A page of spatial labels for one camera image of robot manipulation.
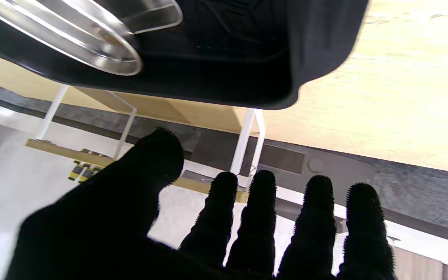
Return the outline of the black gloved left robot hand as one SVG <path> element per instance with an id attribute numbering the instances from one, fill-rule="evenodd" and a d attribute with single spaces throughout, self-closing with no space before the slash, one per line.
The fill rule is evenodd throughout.
<path id="1" fill-rule="evenodd" d="M 336 225 L 333 186 L 316 175 L 277 275 L 276 182 L 256 172 L 231 250 L 238 178 L 220 173 L 205 207 L 179 248 L 148 237 L 159 215 L 160 192 L 181 174 L 182 146 L 158 128 L 120 160 L 21 224 L 7 280 L 393 280 L 394 254 L 375 189 L 348 189 L 343 262 L 331 273 Z"/>

